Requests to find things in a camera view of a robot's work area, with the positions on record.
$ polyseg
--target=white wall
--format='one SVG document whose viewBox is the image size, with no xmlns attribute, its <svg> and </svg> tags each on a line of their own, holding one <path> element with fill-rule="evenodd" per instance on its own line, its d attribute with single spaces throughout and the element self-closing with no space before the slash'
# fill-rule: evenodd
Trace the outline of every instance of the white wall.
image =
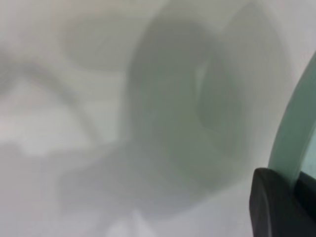
<svg viewBox="0 0 316 237">
<path fill-rule="evenodd" d="M 1 0 L 0 236 L 251 236 L 312 0 Z"/>
</svg>

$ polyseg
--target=translucent green object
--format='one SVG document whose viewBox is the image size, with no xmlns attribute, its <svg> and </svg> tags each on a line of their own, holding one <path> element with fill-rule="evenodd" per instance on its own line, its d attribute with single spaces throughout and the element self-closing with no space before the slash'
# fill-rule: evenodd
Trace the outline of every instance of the translucent green object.
<svg viewBox="0 0 316 237">
<path fill-rule="evenodd" d="M 316 123 L 316 53 L 312 57 L 287 105 L 274 142 L 269 168 L 294 187 L 311 142 Z"/>
</svg>

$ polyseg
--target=black plastic object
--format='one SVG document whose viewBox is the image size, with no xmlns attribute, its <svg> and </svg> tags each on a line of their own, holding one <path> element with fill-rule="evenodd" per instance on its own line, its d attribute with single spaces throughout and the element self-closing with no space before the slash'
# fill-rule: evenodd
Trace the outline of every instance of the black plastic object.
<svg viewBox="0 0 316 237">
<path fill-rule="evenodd" d="M 294 193 L 267 168 L 255 170 L 249 201 L 254 237 L 316 237 L 316 180 L 301 173 Z"/>
</svg>

